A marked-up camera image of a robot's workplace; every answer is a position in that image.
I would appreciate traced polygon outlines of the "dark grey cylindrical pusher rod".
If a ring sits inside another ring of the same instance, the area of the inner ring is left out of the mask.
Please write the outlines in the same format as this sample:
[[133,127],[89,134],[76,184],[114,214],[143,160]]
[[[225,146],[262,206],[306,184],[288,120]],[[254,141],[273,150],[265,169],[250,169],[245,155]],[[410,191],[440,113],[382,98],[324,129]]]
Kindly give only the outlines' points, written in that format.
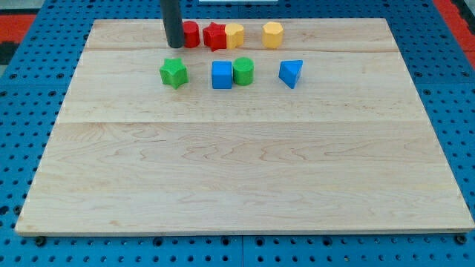
[[166,40],[171,48],[181,48],[184,43],[184,30],[179,0],[160,0]]

